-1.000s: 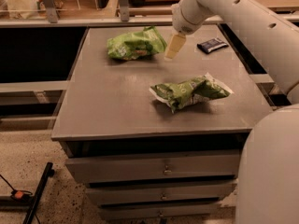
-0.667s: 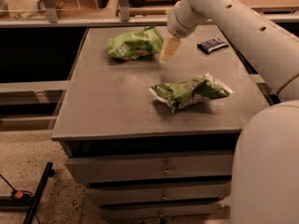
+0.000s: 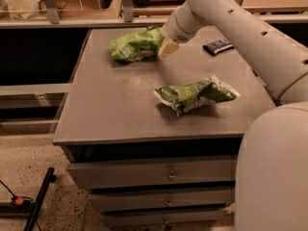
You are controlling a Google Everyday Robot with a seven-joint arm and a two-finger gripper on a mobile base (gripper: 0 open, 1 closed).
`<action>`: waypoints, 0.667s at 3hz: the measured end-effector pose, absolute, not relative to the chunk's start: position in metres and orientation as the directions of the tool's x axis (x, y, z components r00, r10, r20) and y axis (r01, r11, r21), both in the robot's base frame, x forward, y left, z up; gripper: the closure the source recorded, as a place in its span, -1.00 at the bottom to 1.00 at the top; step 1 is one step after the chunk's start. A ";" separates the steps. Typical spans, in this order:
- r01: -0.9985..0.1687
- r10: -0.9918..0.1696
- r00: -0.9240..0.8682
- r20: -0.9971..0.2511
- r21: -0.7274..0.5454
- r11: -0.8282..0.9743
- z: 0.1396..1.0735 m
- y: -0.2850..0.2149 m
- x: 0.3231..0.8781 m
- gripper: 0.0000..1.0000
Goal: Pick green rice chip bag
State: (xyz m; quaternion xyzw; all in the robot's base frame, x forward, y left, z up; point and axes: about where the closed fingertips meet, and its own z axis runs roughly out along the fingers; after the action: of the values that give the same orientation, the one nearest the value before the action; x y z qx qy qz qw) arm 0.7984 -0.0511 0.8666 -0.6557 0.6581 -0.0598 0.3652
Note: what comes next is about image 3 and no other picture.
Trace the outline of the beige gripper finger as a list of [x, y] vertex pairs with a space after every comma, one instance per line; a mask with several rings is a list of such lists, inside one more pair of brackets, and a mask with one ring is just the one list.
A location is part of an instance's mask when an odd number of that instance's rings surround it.
[[179, 49], [179, 44], [176, 41], [170, 38], [165, 38], [158, 52], [158, 55], [160, 57], [167, 57], [170, 54], [176, 52], [178, 49]]
[[165, 22], [165, 24], [161, 27], [161, 31], [164, 35], [167, 35], [167, 25], [168, 25], [168, 19]]

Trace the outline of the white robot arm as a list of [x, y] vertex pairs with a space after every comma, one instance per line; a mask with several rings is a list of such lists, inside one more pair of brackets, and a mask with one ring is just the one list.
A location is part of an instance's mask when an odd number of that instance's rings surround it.
[[279, 101], [254, 120], [238, 154], [237, 231], [308, 231], [308, 48], [235, 0], [186, 0], [167, 20], [166, 56], [216, 26]]

